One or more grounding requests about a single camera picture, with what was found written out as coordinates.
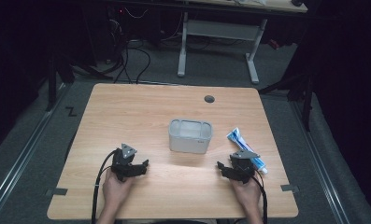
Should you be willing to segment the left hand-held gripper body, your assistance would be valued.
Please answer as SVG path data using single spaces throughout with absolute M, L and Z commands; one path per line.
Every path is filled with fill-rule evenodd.
M 124 182 L 128 177 L 135 177 L 136 167 L 143 167 L 142 164 L 132 164 L 136 153 L 136 149 L 124 143 L 121 144 L 121 148 L 117 148 L 115 150 L 114 157 L 112 159 L 111 171 L 121 182 Z

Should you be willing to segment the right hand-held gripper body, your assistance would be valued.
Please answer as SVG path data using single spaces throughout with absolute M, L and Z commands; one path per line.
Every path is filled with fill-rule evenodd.
M 232 170 L 230 171 L 230 179 L 241 181 L 243 184 L 248 183 L 255 175 L 255 165 L 252 160 L 258 158 L 258 154 L 245 149 L 239 149 L 231 154 Z

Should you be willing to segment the blue white toothpaste tube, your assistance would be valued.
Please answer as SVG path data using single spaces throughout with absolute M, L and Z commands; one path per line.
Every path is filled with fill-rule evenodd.
M 266 165 L 263 162 L 263 160 L 260 158 L 260 155 L 257 154 L 250 146 L 249 144 L 243 139 L 241 136 L 241 133 L 238 128 L 234 128 L 232 131 L 230 131 L 226 137 L 238 145 L 240 149 L 247 150 L 249 152 L 252 152 L 256 155 L 255 158 L 251 159 L 250 161 L 255 165 L 257 170 L 261 172 L 262 174 L 266 175 L 268 173 L 266 169 Z

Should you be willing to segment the white plastic container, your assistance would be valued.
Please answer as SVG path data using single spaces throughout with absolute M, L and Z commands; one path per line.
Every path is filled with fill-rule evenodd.
M 169 148 L 172 151 L 205 154 L 213 135 L 209 122 L 173 119 L 168 127 Z

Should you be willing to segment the person's right hand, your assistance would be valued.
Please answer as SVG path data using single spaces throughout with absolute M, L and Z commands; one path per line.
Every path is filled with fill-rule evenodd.
M 259 201 L 261 191 L 259 185 L 252 178 L 248 183 L 230 180 L 235 191 L 235 196 L 247 214 L 260 214 Z

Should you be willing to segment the person's left hand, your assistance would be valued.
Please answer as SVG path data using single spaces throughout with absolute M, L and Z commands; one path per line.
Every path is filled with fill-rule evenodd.
M 134 177 L 128 177 L 124 181 L 120 181 L 117 176 L 108 169 L 103 184 L 104 207 L 118 210 L 126 201 L 135 180 Z

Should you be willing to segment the black metal stand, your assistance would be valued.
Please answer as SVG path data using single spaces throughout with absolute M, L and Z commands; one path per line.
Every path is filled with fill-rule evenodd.
M 301 73 L 295 76 L 285 77 L 279 82 L 258 90 L 258 92 L 260 94 L 267 94 L 275 90 L 288 90 L 287 99 L 289 101 L 301 100 L 303 102 L 301 122 L 304 128 L 309 132 L 309 118 L 312 109 L 313 78 L 313 73 Z
M 58 102 L 57 96 L 57 76 L 59 76 L 63 83 L 72 84 L 75 81 L 75 77 L 72 72 L 72 66 L 75 65 L 80 69 L 87 72 L 92 77 L 97 77 L 100 79 L 110 79 L 110 77 L 104 75 L 102 72 L 99 72 L 89 65 L 81 63 L 74 58 L 70 57 L 67 54 L 59 50 L 53 50 L 50 54 L 48 66 L 48 83 L 49 83 L 49 92 L 48 92 L 48 107 L 47 110 L 51 111 L 53 107 Z

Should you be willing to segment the metal floor rail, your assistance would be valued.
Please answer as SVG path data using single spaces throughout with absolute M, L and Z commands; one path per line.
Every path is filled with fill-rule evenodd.
M 45 132 L 55 108 L 70 88 L 71 84 L 60 84 L 57 99 L 49 106 L 48 86 L 44 84 L 39 90 L 39 96 L 21 112 L 13 128 L 1 142 L 0 210 L 36 151 L 36 145 Z
M 306 139 L 307 149 L 311 155 L 311 160 L 315 173 L 320 181 L 322 190 L 324 192 L 325 198 L 330 206 L 330 209 L 334 215 L 336 224 L 350 224 L 349 217 L 343 207 L 343 204 L 339 198 L 337 190 L 334 186 L 331 177 L 323 163 L 321 155 L 318 151 L 318 148 L 314 142 L 314 139 L 307 130 L 303 120 L 302 120 L 302 111 L 298 103 L 290 102 L 290 107 L 294 113 L 297 123 L 300 126 L 301 132 Z

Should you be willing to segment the white desk frame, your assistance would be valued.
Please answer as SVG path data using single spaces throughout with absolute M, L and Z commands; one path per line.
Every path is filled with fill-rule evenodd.
M 298 3 L 298 0 L 185 0 L 186 6 L 190 3 L 257 9 L 262 12 L 307 13 L 308 11 L 307 6 L 303 2 Z M 245 54 L 245 59 L 251 82 L 258 84 L 259 78 L 255 68 L 254 57 L 259 48 L 267 22 L 268 19 L 266 17 L 262 17 L 258 25 L 189 19 L 188 13 L 185 12 L 183 14 L 181 49 L 178 58 L 178 76 L 184 77 L 186 73 L 187 38 L 189 35 L 197 35 L 251 41 L 253 46 L 250 52 Z

